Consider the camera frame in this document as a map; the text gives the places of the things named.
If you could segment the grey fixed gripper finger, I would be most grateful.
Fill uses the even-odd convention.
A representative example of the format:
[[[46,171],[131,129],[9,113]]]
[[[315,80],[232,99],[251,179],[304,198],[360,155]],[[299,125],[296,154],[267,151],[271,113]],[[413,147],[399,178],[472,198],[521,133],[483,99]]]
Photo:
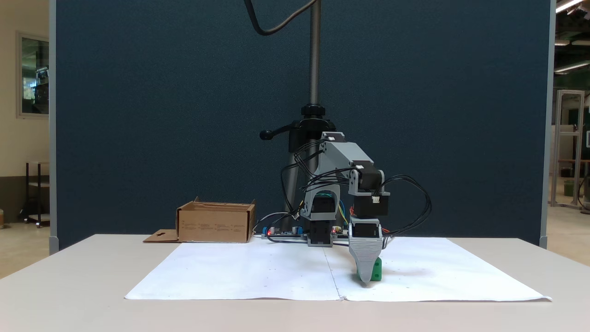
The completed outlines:
[[[356,275],[365,284],[382,280],[382,239],[351,238],[348,250],[354,258]]]

